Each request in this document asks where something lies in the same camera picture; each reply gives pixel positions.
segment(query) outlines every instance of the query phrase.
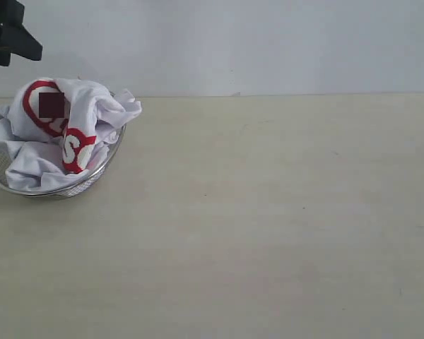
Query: wire basket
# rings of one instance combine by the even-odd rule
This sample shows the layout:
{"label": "wire basket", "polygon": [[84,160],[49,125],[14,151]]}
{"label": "wire basket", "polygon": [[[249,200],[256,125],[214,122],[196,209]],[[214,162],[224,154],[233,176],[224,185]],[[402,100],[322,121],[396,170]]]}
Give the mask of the wire basket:
{"label": "wire basket", "polygon": [[79,179],[77,182],[63,186],[51,191],[43,192],[29,192],[19,191],[12,189],[8,186],[8,180],[6,179],[6,170],[11,164],[11,160],[6,153],[0,152],[0,188],[12,194],[18,194],[20,196],[26,196],[29,198],[52,198],[52,199],[64,199],[77,196],[80,193],[88,190],[99,178],[104,174],[105,170],[111,163],[114,155],[118,151],[119,145],[124,137],[126,127],[123,126],[119,132],[119,137],[116,143],[109,146],[107,158],[98,166],[98,168],[92,171],[87,177]]}

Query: black mechanical arm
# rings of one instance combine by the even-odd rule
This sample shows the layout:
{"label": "black mechanical arm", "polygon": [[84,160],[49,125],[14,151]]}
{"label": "black mechanical arm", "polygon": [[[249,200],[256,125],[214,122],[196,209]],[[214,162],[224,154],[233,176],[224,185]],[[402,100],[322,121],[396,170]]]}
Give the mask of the black mechanical arm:
{"label": "black mechanical arm", "polygon": [[24,11],[16,0],[0,0],[0,66],[9,66],[11,54],[41,60],[42,45],[23,27]]}

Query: beige table surface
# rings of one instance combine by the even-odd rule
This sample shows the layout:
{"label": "beige table surface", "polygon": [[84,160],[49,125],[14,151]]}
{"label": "beige table surface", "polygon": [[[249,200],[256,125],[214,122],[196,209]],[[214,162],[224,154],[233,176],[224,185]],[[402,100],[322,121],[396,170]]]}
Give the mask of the beige table surface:
{"label": "beige table surface", "polygon": [[424,95],[143,105],[88,193],[0,191],[0,338],[424,338]]}

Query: dark red square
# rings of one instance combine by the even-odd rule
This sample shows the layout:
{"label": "dark red square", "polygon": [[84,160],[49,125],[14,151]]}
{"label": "dark red square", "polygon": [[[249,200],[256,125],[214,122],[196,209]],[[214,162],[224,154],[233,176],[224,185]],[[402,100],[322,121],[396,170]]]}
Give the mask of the dark red square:
{"label": "dark red square", "polygon": [[64,93],[40,93],[39,118],[64,118]]}

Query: white wall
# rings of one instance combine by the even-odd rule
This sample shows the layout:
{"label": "white wall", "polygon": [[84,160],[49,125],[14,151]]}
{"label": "white wall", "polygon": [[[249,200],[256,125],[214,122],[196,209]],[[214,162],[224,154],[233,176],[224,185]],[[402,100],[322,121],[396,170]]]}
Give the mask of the white wall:
{"label": "white wall", "polygon": [[0,67],[136,95],[424,91],[424,0],[22,0],[43,60]]}

